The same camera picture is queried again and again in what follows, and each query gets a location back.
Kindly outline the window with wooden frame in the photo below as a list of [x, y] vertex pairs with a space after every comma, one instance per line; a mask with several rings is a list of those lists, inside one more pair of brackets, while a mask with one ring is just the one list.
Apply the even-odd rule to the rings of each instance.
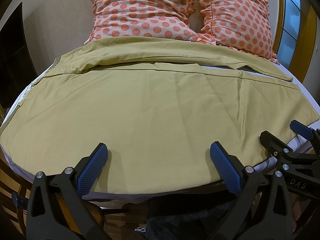
[[316, 12], [308, 0], [268, 1], [277, 59], [303, 82], [316, 41]]

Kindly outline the left polka dot pillow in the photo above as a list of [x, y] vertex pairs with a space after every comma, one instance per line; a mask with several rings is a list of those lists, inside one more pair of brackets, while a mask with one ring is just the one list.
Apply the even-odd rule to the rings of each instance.
[[200, 41], [189, 25], [193, 0], [91, 1], [94, 20], [87, 42], [128, 36]]

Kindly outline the polka dot pillow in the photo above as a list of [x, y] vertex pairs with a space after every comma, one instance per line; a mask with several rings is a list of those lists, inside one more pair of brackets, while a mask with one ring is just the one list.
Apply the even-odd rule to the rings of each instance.
[[87, 42], [128, 36], [200, 41], [189, 25], [193, 0], [91, 1], [94, 20]]
[[199, 0], [200, 42], [225, 46], [277, 63], [268, 0]]

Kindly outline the right polka dot pillow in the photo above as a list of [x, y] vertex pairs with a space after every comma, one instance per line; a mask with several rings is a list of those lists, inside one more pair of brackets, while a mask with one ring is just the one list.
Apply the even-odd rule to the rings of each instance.
[[277, 63], [268, 0], [199, 0], [200, 42], [225, 46]]

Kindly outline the black wall television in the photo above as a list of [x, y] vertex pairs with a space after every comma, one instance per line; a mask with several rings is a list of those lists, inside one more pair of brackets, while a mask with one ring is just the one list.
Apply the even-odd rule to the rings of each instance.
[[36, 77], [25, 39], [22, 4], [19, 4], [1, 29], [1, 106], [11, 107]]

